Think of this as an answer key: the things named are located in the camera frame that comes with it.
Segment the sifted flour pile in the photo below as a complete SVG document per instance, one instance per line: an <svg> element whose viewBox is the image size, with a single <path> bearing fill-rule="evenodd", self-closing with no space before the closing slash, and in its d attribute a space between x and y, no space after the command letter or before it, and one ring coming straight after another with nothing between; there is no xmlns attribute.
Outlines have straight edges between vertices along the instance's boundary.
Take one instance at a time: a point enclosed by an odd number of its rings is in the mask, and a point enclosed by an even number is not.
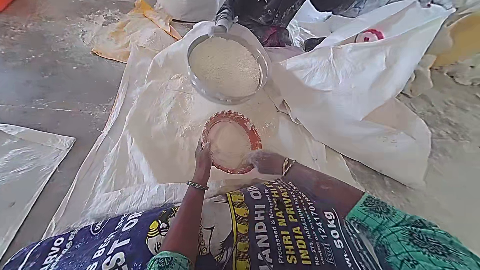
<svg viewBox="0 0 480 270"><path fill-rule="evenodd" d="M235 122L220 122L208 133L212 159L229 169L239 168L244 156L250 152L250 140L243 128Z"/></svg>
<svg viewBox="0 0 480 270"><path fill-rule="evenodd" d="M228 97L255 93L260 82L260 67L240 43L212 37L200 43L190 55L193 73L206 86Z"/></svg>

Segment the green bangle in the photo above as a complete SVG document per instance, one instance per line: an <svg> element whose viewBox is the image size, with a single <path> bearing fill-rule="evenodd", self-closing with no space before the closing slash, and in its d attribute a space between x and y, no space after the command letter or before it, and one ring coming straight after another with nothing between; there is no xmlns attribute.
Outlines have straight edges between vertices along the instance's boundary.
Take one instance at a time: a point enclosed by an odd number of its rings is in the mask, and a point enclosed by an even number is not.
<svg viewBox="0 0 480 270"><path fill-rule="evenodd" d="M194 188L201 189L201 190L205 190L205 191L208 190L208 186L197 184L197 183L192 182L192 181L188 181L186 184L189 185L189 186L192 186Z"/></svg>

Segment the teal printed fabric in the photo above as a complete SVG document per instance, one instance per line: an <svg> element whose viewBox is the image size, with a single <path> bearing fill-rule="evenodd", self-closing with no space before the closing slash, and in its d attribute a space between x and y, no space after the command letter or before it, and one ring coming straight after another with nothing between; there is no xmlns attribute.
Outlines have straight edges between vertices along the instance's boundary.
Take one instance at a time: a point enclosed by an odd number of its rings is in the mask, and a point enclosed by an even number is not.
<svg viewBox="0 0 480 270"><path fill-rule="evenodd" d="M193 264L180 253L162 251L150 259L147 270L193 270Z"/></svg>
<svg viewBox="0 0 480 270"><path fill-rule="evenodd" d="M366 234L384 270L480 269L480 259L456 237L422 217L365 194L346 220Z"/></svg>

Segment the bangle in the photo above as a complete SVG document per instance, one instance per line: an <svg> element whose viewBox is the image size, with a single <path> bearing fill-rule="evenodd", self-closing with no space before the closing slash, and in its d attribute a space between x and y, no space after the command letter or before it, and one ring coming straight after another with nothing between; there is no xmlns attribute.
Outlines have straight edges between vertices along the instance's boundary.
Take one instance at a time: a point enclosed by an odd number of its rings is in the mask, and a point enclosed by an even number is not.
<svg viewBox="0 0 480 270"><path fill-rule="evenodd" d="M285 175L285 170L287 169L288 158L285 158L282 165L282 175Z"/></svg>
<svg viewBox="0 0 480 270"><path fill-rule="evenodd" d="M186 184L189 185L189 186L192 186L192 187L194 187L194 188L198 188L198 189L204 190L204 191L207 191L207 190L208 190L208 186L206 186L206 185L201 185L201 184L197 184L197 183L192 182L192 181L188 181Z"/></svg>
<svg viewBox="0 0 480 270"><path fill-rule="evenodd" d="M285 169L285 172L283 173L282 176L285 177L285 175L287 175L287 172L290 171L290 168L293 166L293 164L297 162L296 160L293 160L292 163L290 163L290 165Z"/></svg>

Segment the red logo on bag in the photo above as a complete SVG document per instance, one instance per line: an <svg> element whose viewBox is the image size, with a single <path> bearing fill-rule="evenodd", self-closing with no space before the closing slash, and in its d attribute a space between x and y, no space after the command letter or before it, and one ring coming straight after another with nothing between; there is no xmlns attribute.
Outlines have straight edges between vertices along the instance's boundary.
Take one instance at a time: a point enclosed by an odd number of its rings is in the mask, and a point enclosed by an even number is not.
<svg viewBox="0 0 480 270"><path fill-rule="evenodd" d="M370 41L377 41L380 39L384 39L385 36L382 32L376 29L368 29L355 37L355 42L370 42Z"/></svg>

